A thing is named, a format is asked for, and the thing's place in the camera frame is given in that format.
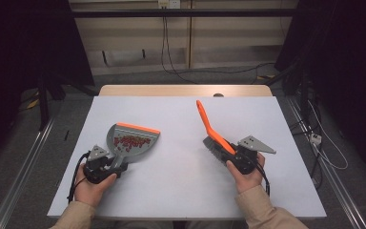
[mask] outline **sleeve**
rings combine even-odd
[[[273,207],[261,185],[239,194],[235,200],[249,228],[307,228],[287,210]]]
[[[95,209],[90,205],[72,201],[65,209],[61,218],[55,223],[51,229],[65,229],[65,228],[91,228],[91,220],[94,217]]]

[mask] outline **person's right hand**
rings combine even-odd
[[[100,200],[102,199],[103,193],[112,186],[115,179],[117,178],[116,174],[112,174],[104,179],[102,182],[98,184],[93,184],[88,182],[83,174],[83,167],[85,164],[81,164],[79,166],[78,173],[76,175],[76,180],[82,180],[79,185],[75,189],[75,200],[79,202],[83,202],[89,204],[93,208],[96,208],[99,205]]]
[[[257,160],[261,167],[264,167],[265,158],[261,153],[257,153]],[[247,175],[243,175],[229,160],[227,160],[227,168],[234,177],[234,181],[236,182],[236,189],[239,194],[249,189],[252,189],[257,185],[260,185],[261,181],[263,180],[263,176],[260,174],[260,172],[258,172],[257,169],[254,169],[251,173]]]

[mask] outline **table surface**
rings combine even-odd
[[[103,88],[106,91],[102,90],[91,105],[48,216],[59,217],[67,207],[66,196],[78,158],[94,144],[108,149],[105,138],[111,125],[128,122],[158,129],[161,136],[105,193],[96,211],[98,218],[241,219],[231,174],[202,143],[206,132],[195,106],[200,99],[211,125],[226,139],[236,143],[254,135],[277,150],[276,155],[264,154],[274,206],[300,218],[326,217],[275,97],[212,97],[215,93],[235,95],[235,86],[223,91],[226,86],[222,85],[173,85],[168,94],[180,89],[179,95],[189,92],[188,96],[161,96],[159,89],[164,87],[168,86],[126,87],[129,93],[138,90],[141,95],[144,89],[146,93],[155,90],[156,96],[104,96],[114,93],[109,93],[110,86]],[[199,96],[193,88],[208,89]],[[254,91],[266,90],[263,88],[238,87],[240,94],[256,94]]]

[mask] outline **black cable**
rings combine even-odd
[[[163,17],[163,42],[162,42],[162,54],[161,54],[161,60],[162,60],[162,68],[163,68],[163,70],[165,70],[166,73],[171,73],[171,72],[169,72],[169,71],[166,70],[165,65],[163,63],[163,51],[165,49],[165,37],[166,37],[166,44],[167,44],[167,49],[168,49],[169,61],[171,63],[171,67],[173,69],[173,73],[172,74],[177,75],[177,77],[179,77],[180,79],[182,79],[182,80],[184,80],[186,82],[193,83],[193,84],[198,84],[198,83],[196,83],[194,81],[191,81],[189,79],[185,79],[182,76],[180,76],[180,74],[176,71],[176,69],[173,66],[173,62],[172,62],[172,58],[171,58],[171,52],[170,52],[170,49],[169,49],[168,19],[166,19],[166,17]]]
[[[78,187],[78,185],[80,184],[80,183],[82,183],[82,181],[84,181],[86,179],[86,177],[83,177],[83,179],[81,179],[81,180],[79,180],[76,184],[75,184],[75,190],[76,190],[76,187]]]
[[[73,173],[73,178],[72,178],[72,182],[71,182],[71,188],[70,188],[70,194],[68,195],[67,199],[68,199],[68,203],[71,203],[71,201],[73,201],[73,195],[75,194],[75,189],[76,186],[79,185],[79,183],[84,180],[80,180],[77,184],[75,184],[75,180],[76,180],[76,175],[78,174],[78,169],[79,169],[79,165],[81,164],[83,158],[88,158],[89,154],[91,152],[87,152],[84,155],[82,155],[79,160],[78,163],[76,164],[76,168],[75,168],[75,172]]]
[[[170,63],[171,63],[171,67],[173,69],[173,72],[170,72],[168,71],[166,68],[165,68],[165,64],[163,62],[163,53],[164,53],[164,50],[165,50],[165,40],[166,40],[166,44],[167,44],[167,50],[168,50],[168,56],[169,56],[169,60],[170,60]],[[189,70],[189,71],[182,71],[182,72],[178,72],[174,66],[173,66],[173,62],[172,62],[172,59],[171,59],[171,52],[170,52],[170,46],[169,46],[169,35],[168,35],[168,20],[166,17],[163,17],[163,42],[162,42],[162,53],[161,53],[161,63],[162,63],[162,68],[163,70],[166,72],[166,73],[171,73],[171,74],[176,74],[179,78],[185,80],[185,81],[188,81],[188,82],[191,82],[193,84],[198,84],[196,82],[193,82],[191,80],[188,80],[188,79],[185,79],[183,77],[181,77],[180,75],[182,73],[245,73],[245,72],[249,72],[249,71],[252,71],[252,70],[255,70],[256,71],[256,76],[254,78],[254,81],[251,82],[251,84],[254,84],[255,81],[257,80],[257,69],[260,68],[260,67],[263,67],[263,66],[267,66],[267,65],[274,65],[275,63],[262,63],[262,64],[259,64],[257,65],[256,67],[252,67],[250,69],[246,69],[246,70],[239,70],[239,71],[231,71],[231,72],[223,72],[223,71],[208,71],[208,70]]]
[[[322,183],[323,183],[323,172],[322,172],[322,166],[320,165],[320,163],[317,163],[317,167],[319,167],[320,182],[318,183],[316,189],[319,190],[319,188],[322,186]]]
[[[296,123],[293,123],[290,126],[288,126],[288,128],[290,129],[290,131],[292,131],[297,125],[299,125],[303,121],[305,121],[305,120],[302,118],[301,120],[297,121]]]
[[[105,65],[107,67],[109,67],[109,63],[107,62],[107,58],[106,58],[106,53],[104,51],[102,51],[102,55],[103,55],[103,62],[105,62]]]
[[[322,131],[320,130],[320,126],[319,126],[319,122],[320,122],[320,120],[321,120],[321,114],[320,114],[320,110],[319,110],[319,108],[317,107],[317,105],[315,104],[315,102],[313,102],[313,100],[312,99],[308,99],[310,102],[311,102],[311,104],[313,104],[313,106],[314,106],[314,109],[315,109],[315,111],[316,111],[316,116],[317,116],[317,120],[318,120],[318,122],[316,122],[316,125],[313,127],[313,128],[309,128],[309,130],[307,130],[307,131],[304,131],[304,132],[298,132],[298,133],[293,133],[292,135],[294,136],[294,135],[305,135],[305,134],[309,134],[311,131],[314,131],[314,130],[316,130],[316,129],[318,129],[318,133],[319,133],[319,135],[322,135]],[[290,126],[290,130],[292,130],[293,128],[293,126],[294,125],[296,125],[296,124],[298,124],[298,123],[300,123],[301,121],[305,121],[304,119],[301,119],[300,121],[298,121],[297,123],[295,123],[295,124],[292,124],[291,126]]]
[[[248,159],[248,161],[250,161],[253,164],[253,166],[256,168],[256,170],[263,176],[264,181],[266,183],[266,193],[267,193],[267,195],[270,195],[270,182],[267,179],[263,166],[261,166],[261,164],[259,162],[257,162],[257,164],[254,164],[254,162],[248,156],[245,156],[245,155],[243,155],[243,156],[246,157]]]
[[[283,0],[280,0],[280,9],[282,9],[283,7]],[[280,17],[280,27],[281,27],[281,32],[283,33],[283,37],[285,39],[286,35],[283,29],[283,22],[282,22],[282,17]]]

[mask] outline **cable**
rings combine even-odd
[[[248,156],[245,156],[245,155],[243,155],[243,156],[246,157],[248,159],[248,161],[250,161],[253,164],[253,166],[256,168],[256,170],[263,176],[264,181],[266,183],[266,193],[269,196],[270,195],[270,182],[267,179],[263,166],[261,166],[261,164],[259,162],[257,162],[257,164],[254,164],[254,162]]]
[[[295,127],[296,127],[296,124],[300,124],[301,122],[305,122],[306,120],[304,118],[302,118],[301,120],[299,120],[298,122],[296,122],[295,124],[292,124],[291,126],[289,126],[290,130],[292,131]],[[318,128],[319,125],[316,123],[316,125],[313,127],[313,128],[310,128],[309,126],[307,126],[307,131],[303,131],[303,132],[298,132],[298,133],[293,133],[292,135],[295,136],[295,135],[305,135],[305,134],[310,134],[311,131],[314,131],[316,130],[316,128]]]
[[[166,40],[166,45],[167,45],[167,50],[168,50],[169,61],[171,63],[171,67],[173,69],[173,72],[170,72],[165,68],[165,64],[164,64],[164,61],[163,61],[163,58],[164,58],[163,55],[164,55],[164,50],[165,50],[165,40]],[[208,71],[208,70],[189,70],[189,71],[178,72],[174,68],[172,58],[171,58],[171,52],[170,52],[170,46],[169,46],[169,35],[168,35],[168,20],[167,20],[166,17],[163,17],[163,42],[162,42],[161,63],[162,63],[162,68],[166,73],[176,74],[179,78],[181,78],[181,79],[183,79],[187,82],[193,83],[193,84],[198,84],[198,83],[193,82],[189,79],[185,79],[185,78],[181,77],[180,75],[182,73],[245,73],[245,72],[255,70],[256,71],[256,76],[255,76],[253,82],[251,82],[251,84],[254,84],[254,82],[257,80],[257,69],[258,68],[263,67],[263,66],[267,66],[267,65],[274,65],[275,64],[275,63],[262,63],[262,64],[257,65],[256,67],[252,67],[250,69],[239,70],[239,71],[231,71],[231,72]]]
[[[161,62],[162,62],[162,68],[163,70],[165,70],[166,73],[171,73],[169,71],[166,70],[165,65],[163,63],[163,51],[165,50],[165,37],[166,37],[166,44],[167,44],[167,48],[168,48],[168,56],[169,56],[169,61],[171,62],[171,67],[173,69],[173,73],[177,75],[177,77],[179,77],[180,79],[186,81],[186,82],[190,82],[193,84],[198,84],[194,81],[191,81],[189,79],[185,79],[182,76],[179,75],[179,73],[176,71],[176,69],[173,66],[173,62],[172,62],[172,58],[171,58],[171,52],[169,50],[169,36],[168,36],[168,20],[166,19],[166,17],[163,17],[163,42],[162,42],[162,54],[161,54]]]
[[[326,156],[324,156],[324,155],[320,152],[320,150],[318,150],[318,149],[317,149],[316,145],[313,143],[313,145],[316,147],[317,152],[318,152],[318,153],[322,156],[322,158],[323,158],[324,160],[326,160],[326,162],[328,162],[332,167],[337,168],[338,170],[345,170],[345,169],[347,169],[347,168],[349,167],[349,162],[347,161],[346,156],[344,156],[344,155],[343,155],[343,153],[341,152],[341,150],[340,150],[340,149],[335,145],[335,143],[331,140],[331,138],[328,136],[328,134],[326,134],[325,130],[324,130],[324,129],[323,129],[323,127],[322,127],[322,124],[320,123],[320,121],[319,121],[319,119],[318,119],[318,116],[317,116],[317,114],[316,114],[316,111],[315,111],[314,106],[312,105],[311,101],[309,101],[309,100],[308,100],[308,103],[311,105],[311,108],[312,108],[312,110],[313,110],[313,112],[314,112],[314,114],[315,114],[315,117],[316,117],[316,121],[317,121],[317,123],[319,124],[319,126],[320,126],[320,129],[321,129],[322,133],[323,133],[324,135],[326,135],[326,137],[328,137],[328,139],[332,142],[332,144],[337,148],[337,150],[340,152],[341,156],[343,157],[344,161],[346,162],[346,165],[345,165],[344,167],[339,167],[339,166],[334,165],[334,164],[329,160],[329,158],[327,158]]]
[[[82,182],[85,178],[83,178],[82,180],[80,180],[77,184],[75,184],[75,180],[76,180],[76,175],[78,174],[78,169],[79,169],[79,165],[81,164],[83,158],[88,158],[89,154],[91,152],[87,152],[84,155],[82,155],[79,160],[78,163],[76,164],[76,168],[75,168],[75,172],[73,172],[73,178],[72,178],[72,182],[71,182],[71,188],[70,188],[70,194],[68,195],[67,199],[68,199],[68,203],[71,203],[71,201],[73,201],[73,195],[75,194],[75,189],[76,186],[79,185],[80,182]]]
[[[280,1],[280,9],[282,9],[283,7],[283,0]],[[284,32],[284,29],[283,29],[283,22],[282,22],[282,17],[280,17],[280,27],[281,27],[281,32],[283,33],[283,37],[285,39],[286,37],[286,34]]]
[[[320,165],[320,163],[317,163],[317,167],[319,167],[320,182],[318,183],[316,189],[319,190],[319,188],[322,186],[322,183],[323,183],[323,172],[322,172],[322,166]]]

